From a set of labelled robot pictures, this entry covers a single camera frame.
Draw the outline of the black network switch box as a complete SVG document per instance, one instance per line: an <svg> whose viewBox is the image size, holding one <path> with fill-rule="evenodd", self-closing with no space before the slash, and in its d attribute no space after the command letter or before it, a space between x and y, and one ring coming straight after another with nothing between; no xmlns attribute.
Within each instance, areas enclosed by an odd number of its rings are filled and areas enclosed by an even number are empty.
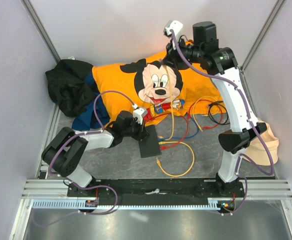
<svg viewBox="0 0 292 240"><path fill-rule="evenodd" d="M145 128L148 135L138 142L140 157L150 158L161 155L161 149L158 142L158 135L154 125Z"/></svg>

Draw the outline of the yellow ethernet cable short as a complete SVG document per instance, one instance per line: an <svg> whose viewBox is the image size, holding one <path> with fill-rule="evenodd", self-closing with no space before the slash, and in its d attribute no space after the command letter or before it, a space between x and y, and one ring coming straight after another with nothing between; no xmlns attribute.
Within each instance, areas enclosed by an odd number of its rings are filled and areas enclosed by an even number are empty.
<svg viewBox="0 0 292 240"><path fill-rule="evenodd" d="M194 108L196 106L196 104L200 101L206 101L206 102L210 102L211 104L217 104L217 101L215 98L211 97L211 96L203 96L199 99L197 99L189 108L188 112L187 112L187 118L184 118L185 121L186 121L186 133L184 134L183 137L174 137L174 131L175 131L175 115L173 113L173 95L172 95L172 86L171 86L171 80L170 80L170 76L169 76L169 73L168 73L168 69L167 69L167 66L166 65L163 65L162 64L162 59L160 58L159 59L159 62L160 64L163 66L163 68L165 69L167 75L168 75L168 84L169 84L169 90L170 90L170 95L169 95L169 100L170 100L170 103L171 103L171 117L172 117L172 130L171 130L171 136L168 137L168 138L164 138L162 136L159 136L158 137L158 141L160 144L163 144L164 142L168 142L169 140L171 139L178 139L178 143L181 142L184 138L187 138L187 135L188 135L188 131L189 131L189 119L193 119L193 122L195 123L196 127L197 127L197 132L190 136L190 138L194 137L199 131L203 132L203 128L199 125L199 123L197 122L196 118L195 118L195 114L194 114Z"/></svg>

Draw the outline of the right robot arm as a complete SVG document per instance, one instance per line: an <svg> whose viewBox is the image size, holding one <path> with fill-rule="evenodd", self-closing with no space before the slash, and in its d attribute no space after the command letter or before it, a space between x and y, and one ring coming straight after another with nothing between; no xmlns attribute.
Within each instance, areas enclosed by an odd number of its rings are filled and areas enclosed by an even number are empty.
<svg viewBox="0 0 292 240"><path fill-rule="evenodd" d="M178 67L195 69L200 64L202 76L209 77L218 89L230 121L230 130L221 133L218 141L223 149L221 167L216 174L212 188L221 197L226 197L240 186L238 168L240 157L246 152L251 141L267 130L253 113L242 89L240 71L233 51L220 48L216 25L211 21L195 23L192 26L193 43L180 41L183 24L170 20L163 33L170 38L163 62Z"/></svg>

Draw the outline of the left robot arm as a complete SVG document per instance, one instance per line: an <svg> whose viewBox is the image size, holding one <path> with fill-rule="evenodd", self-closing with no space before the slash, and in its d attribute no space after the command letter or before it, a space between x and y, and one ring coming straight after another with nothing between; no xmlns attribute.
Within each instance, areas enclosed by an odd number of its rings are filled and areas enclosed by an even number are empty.
<svg viewBox="0 0 292 240"><path fill-rule="evenodd" d="M119 145L123 138L141 141L149 136L144 123L147 111L138 107L132 113L121 111L107 127L92 131L75 131L64 127L48 144L41 159L61 177L68 179L85 197L96 191L96 179L79 165L86 150L107 149Z"/></svg>

